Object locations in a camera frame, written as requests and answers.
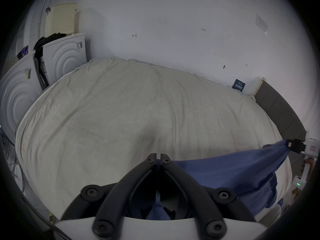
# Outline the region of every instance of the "mattress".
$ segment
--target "mattress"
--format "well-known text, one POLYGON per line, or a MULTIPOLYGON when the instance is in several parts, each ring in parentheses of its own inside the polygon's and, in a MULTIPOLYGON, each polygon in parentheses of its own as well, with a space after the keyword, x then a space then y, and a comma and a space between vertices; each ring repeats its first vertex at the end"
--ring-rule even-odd
MULTIPOLYGON (((91 60, 49 87, 22 119, 16 153, 35 194, 61 218, 84 186, 118 182, 150 153, 209 158, 281 139, 248 95, 114 57, 91 60)), ((276 175, 279 200, 291 183, 289 158, 276 175)))

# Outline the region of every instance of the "sticker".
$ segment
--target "sticker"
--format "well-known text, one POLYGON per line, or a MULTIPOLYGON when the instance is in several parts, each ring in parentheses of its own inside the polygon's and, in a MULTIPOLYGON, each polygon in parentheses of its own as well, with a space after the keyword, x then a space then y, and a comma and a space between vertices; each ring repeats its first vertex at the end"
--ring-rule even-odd
POLYGON ((46 66, 45 66, 45 61, 43 60, 43 56, 41 56, 40 61, 41 61, 43 72, 47 73, 46 66))
POLYGON ((77 47, 78 47, 78 49, 82 48, 82 42, 78 42, 77 47))
POLYGON ((256 17, 256 25, 263 30, 263 32, 265 34, 267 34, 267 31, 268 31, 268 25, 266 24, 266 22, 260 18, 258 15, 256 17))
POLYGON ((26 78, 29 79, 31 74, 31 68, 25 68, 24 73, 26 74, 26 78))
POLYGON ((232 88, 242 92, 242 90, 245 87, 245 85, 246 84, 244 82, 241 82, 240 80, 236 79, 234 81, 234 84, 233 84, 232 88))

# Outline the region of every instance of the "blue cloth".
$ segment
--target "blue cloth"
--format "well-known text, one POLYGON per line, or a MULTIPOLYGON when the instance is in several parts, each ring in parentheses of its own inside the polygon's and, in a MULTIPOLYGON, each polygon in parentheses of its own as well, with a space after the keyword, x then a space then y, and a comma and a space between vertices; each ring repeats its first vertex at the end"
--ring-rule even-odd
MULTIPOLYGON (((174 161, 202 186, 226 187, 248 207, 253 216, 271 207, 277 198, 275 171, 286 159, 290 149, 287 140, 266 145, 262 149, 241 151, 213 158, 174 161)), ((147 219, 169 219, 160 202, 154 205, 147 219)))

